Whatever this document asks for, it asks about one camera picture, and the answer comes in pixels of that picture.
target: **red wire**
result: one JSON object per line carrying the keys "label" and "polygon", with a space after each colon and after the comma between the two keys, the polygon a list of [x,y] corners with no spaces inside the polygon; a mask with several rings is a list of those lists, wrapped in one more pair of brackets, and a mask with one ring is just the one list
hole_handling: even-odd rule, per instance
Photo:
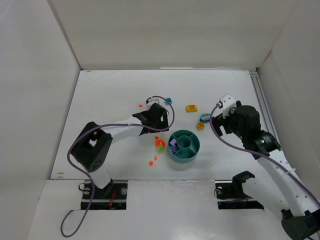
{"label": "red wire", "polygon": [[112,191],[112,197],[111,197],[111,199],[109,201],[110,208],[112,207],[112,204],[114,203],[115,196],[116,196],[116,190],[113,190]]}

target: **lime green cube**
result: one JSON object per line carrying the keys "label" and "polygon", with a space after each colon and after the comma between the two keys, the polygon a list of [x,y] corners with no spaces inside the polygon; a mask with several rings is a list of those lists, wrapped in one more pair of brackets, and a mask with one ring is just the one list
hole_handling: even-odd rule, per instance
{"label": "lime green cube", "polygon": [[160,144],[159,146],[157,146],[156,149],[157,149],[157,151],[158,151],[159,153],[162,153],[163,151],[165,151],[164,146],[162,146],[161,144]]}

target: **teal divided container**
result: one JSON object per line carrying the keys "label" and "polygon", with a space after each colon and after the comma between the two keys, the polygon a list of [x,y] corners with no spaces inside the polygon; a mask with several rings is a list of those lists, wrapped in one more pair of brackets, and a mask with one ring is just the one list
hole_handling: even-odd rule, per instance
{"label": "teal divided container", "polygon": [[177,152],[172,153],[168,147],[169,155],[173,161],[179,164],[187,164],[195,159],[200,148],[199,139],[195,134],[188,130],[176,131],[170,136],[168,146],[171,146],[170,142],[173,139],[177,140]]}

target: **white tabletop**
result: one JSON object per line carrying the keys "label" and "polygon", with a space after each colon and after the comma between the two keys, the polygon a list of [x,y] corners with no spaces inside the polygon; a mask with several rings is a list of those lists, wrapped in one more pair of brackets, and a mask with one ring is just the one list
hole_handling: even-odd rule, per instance
{"label": "white tabletop", "polygon": [[[148,97],[160,95],[172,99],[175,122],[170,131],[157,135],[168,141],[177,130],[189,130],[200,140],[194,166],[177,170],[167,151],[158,154],[156,134],[144,134],[112,144],[105,164],[114,180],[183,180],[231,179],[243,171],[257,172],[259,164],[250,154],[236,151],[221,143],[208,123],[198,131],[200,115],[210,113],[219,98],[231,94],[243,105],[260,111],[248,71],[243,70],[100,70],[81,71],[58,148],[52,179],[86,179],[69,165],[67,151],[84,126],[114,123],[144,111]],[[187,113],[187,105],[197,105],[198,112]],[[172,113],[169,110],[169,121]],[[265,123],[261,118],[262,129]],[[233,134],[223,135],[228,142],[242,146]],[[149,161],[158,156],[154,166]]]}
{"label": "white tabletop", "polygon": [[[64,239],[80,209],[83,180],[47,180],[28,240]],[[126,210],[90,210],[70,240],[289,240],[267,210],[218,210],[212,180],[134,180],[128,183]]]}

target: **orange ring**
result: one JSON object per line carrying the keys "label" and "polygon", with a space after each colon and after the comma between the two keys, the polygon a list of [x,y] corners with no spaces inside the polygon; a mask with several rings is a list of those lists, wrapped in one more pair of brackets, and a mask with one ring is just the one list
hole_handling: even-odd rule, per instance
{"label": "orange ring", "polygon": [[155,142],[155,146],[158,147],[159,145],[162,145],[163,147],[166,147],[166,143],[165,141],[163,141],[162,139],[158,139],[156,142]]}

